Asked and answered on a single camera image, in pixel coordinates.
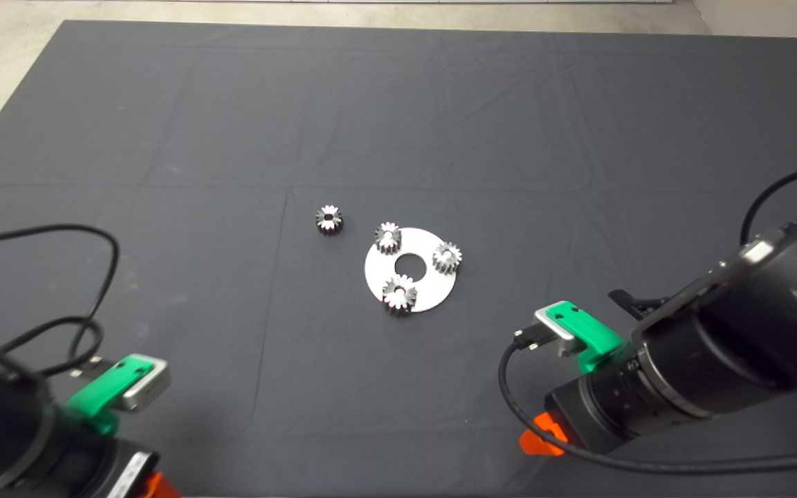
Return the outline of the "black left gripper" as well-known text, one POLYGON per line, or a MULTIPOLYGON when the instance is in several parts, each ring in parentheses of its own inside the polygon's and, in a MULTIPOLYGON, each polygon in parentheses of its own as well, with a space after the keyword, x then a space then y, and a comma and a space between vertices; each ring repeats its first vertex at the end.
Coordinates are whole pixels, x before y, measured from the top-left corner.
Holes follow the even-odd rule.
POLYGON ((162 472, 154 472, 159 453, 124 439, 113 439, 86 489, 89 497, 181 498, 162 472))

